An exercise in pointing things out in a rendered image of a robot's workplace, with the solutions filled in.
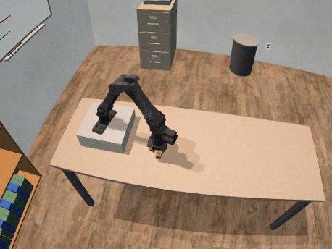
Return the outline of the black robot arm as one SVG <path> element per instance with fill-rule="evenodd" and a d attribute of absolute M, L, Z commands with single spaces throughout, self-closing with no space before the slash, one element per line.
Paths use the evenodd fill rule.
<path fill-rule="evenodd" d="M 103 133 L 103 131 L 107 128 L 108 124 L 111 122 L 112 118 L 117 113 L 113 109 L 109 112 L 109 110 L 113 108 L 112 104 L 117 100 L 118 96 L 122 92 L 125 92 L 133 100 L 133 102 L 137 105 L 137 107 L 143 114 L 144 119 L 146 120 L 146 123 L 148 124 L 149 129 L 152 132 L 151 137 L 155 140 L 162 139 L 163 142 L 174 145 L 178 137 L 177 132 L 171 130 L 170 128 L 168 128 L 168 126 L 165 125 L 165 115 L 157 108 L 155 108 L 153 104 L 149 101 L 149 99 L 146 97 L 137 82 L 139 79 L 140 78 L 138 77 L 138 75 L 121 75 L 109 85 L 108 94 L 97 108 L 96 116 L 98 116 L 100 120 L 98 120 L 98 122 L 94 125 L 92 132 L 100 135 Z M 107 113 L 109 114 L 109 118 Z"/>

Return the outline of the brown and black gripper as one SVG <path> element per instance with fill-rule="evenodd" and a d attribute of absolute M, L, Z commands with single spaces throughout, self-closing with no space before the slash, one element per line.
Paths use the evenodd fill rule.
<path fill-rule="evenodd" d="M 165 152 L 165 150 L 167 149 L 167 143 L 163 142 L 162 139 L 155 140 L 155 139 L 151 138 L 151 136 L 149 136 L 147 147 L 153 153 L 155 152 L 155 150 L 158 150 L 158 151 L 162 151 L 162 154 L 163 154 Z"/>

